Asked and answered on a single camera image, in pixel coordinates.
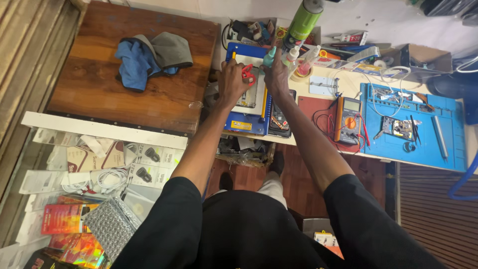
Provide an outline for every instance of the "bubble wrap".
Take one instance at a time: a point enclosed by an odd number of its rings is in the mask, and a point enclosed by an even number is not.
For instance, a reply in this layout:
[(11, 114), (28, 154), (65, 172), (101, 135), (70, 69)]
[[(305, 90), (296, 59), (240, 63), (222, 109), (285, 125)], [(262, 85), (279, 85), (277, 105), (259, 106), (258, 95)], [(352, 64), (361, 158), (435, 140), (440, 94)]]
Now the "bubble wrap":
[(85, 224), (114, 261), (141, 222), (120, 198), (112, 197), (88, 213)]

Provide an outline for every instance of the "green spray can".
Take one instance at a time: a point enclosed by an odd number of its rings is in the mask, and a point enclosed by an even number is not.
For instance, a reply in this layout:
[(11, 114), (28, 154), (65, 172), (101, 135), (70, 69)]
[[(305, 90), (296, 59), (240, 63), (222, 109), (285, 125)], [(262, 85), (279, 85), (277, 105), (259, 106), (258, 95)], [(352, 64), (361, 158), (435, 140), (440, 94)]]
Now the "green spray can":
[(315, 23), (324, 11), (323, 0), (303, 0), (295, 13), (287, 34), (282, 39), (282, 53), (289, 52), (295, 46), (301, 47), (309, 36)]

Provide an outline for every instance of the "white wall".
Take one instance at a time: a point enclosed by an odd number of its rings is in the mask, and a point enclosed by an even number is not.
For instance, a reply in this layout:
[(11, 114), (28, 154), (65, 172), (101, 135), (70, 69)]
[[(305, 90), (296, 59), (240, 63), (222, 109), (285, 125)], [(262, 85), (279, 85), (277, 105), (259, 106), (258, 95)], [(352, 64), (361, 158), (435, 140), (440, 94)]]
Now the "white wall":
[[(254, 20), (277, 17), (292, 19), (302, 0), (110, 0), (134, 7), (220, 23), (229, 18)], [(327, 2), (317, 21), (322, 36), (369, 31), (369, 41), (402, 45), (426, 45), (453, 54), (478, 48), (478, 28), (462, 26), (453, 16), (425, 17), (404, 0), (344, 0)], [(213, 68), (219, 69), (225, 50), (217, 39)]]

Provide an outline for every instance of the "hand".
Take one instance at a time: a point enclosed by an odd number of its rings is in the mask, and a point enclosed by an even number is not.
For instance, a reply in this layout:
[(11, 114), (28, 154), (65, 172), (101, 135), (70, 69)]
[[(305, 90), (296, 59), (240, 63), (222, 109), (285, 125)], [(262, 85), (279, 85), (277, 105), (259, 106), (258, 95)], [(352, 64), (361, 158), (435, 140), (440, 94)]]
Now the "hand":
[(289, 96), (289, 83), (287, 82), (287, 66), (281, 61), (282, 50), (277, 48), (274, 55), (272, 67), (261, 65), (260, 69), (266, 74), (264, 81), (274, 101)]
[(231, 59), (229, 63), (222, 62), (221, 67), (222, 71), (216, 71), (219, 85), (219, 100), (217, 102), (231, 110), (242, 94), (249, 89), (252, 78), (242, 78), (244, 64), (237, 64), (235, 59)]

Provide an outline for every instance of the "blue hose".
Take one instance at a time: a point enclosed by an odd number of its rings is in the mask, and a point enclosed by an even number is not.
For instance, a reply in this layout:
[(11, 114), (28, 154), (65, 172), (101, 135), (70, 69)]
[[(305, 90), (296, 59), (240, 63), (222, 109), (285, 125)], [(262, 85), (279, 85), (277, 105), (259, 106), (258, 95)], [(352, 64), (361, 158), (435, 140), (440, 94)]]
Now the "blue hose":
[(462, 200), (462, 201), (470, 201), (470, 200), (475, 200), (478, 199), (478, 195), (475, 196), (458, 196), (455, 195), (455, 192), (465, 184), (468, 179), (473, 175), (475, 170), (478, 168), (478, 152), (475, 155), (475, 158), (473, 159), (473, 162), (471, 163), (470, 167), (468, 170), (465, 172), (465, 174), (456, 182), (448, 191), (448, 197), (450, 197), (453, 200)]

